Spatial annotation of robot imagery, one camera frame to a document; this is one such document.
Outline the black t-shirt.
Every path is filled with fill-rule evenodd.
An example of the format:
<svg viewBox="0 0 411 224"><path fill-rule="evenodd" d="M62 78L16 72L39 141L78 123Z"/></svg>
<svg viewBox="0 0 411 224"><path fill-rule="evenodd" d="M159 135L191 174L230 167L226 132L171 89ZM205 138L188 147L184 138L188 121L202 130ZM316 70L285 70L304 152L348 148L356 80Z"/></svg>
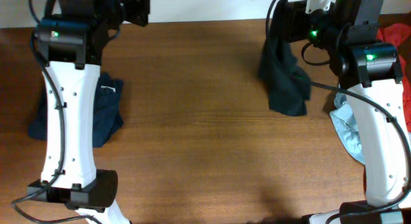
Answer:
<svg viewBox="0 0 411 224"><path fill-rule="evenodd" d="M279 34L285 25L281 19L281 8L287 2L272 0L270 3L258 76L267 86L269 109L297 117L307 114L306 102L311 98L311 86L298 79L308 79L309 76L298 65L290 43Z"/></svg>

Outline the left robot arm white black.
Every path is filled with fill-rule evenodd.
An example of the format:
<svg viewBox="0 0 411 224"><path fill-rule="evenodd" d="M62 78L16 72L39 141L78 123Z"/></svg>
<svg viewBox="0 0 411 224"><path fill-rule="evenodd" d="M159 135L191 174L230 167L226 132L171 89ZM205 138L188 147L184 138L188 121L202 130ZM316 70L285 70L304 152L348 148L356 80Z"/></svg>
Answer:
<svg viewBox="0 0 411 224"><path fill-rule="evenodd" d="M116 202L118 174L97 169L94 95L110 30L148 24L150 0L48 0L31 42L48 90L46 159L28 186L33 201L62 203L89 223L126 223Z"/></svg>

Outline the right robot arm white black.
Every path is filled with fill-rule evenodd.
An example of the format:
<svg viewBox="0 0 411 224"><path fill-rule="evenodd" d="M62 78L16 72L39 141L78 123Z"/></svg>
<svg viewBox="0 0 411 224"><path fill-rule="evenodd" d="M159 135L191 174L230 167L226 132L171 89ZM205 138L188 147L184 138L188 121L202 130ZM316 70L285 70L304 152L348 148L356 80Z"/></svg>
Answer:
<svg viewBox="0 0 411 224"><path fill-rule="evenodd" d="M410 208L410 140L397 49L377 40L384 0L281 0L283 35L328 52L358 125L366 199L310 214L305 223L403 223Z"/></svg>

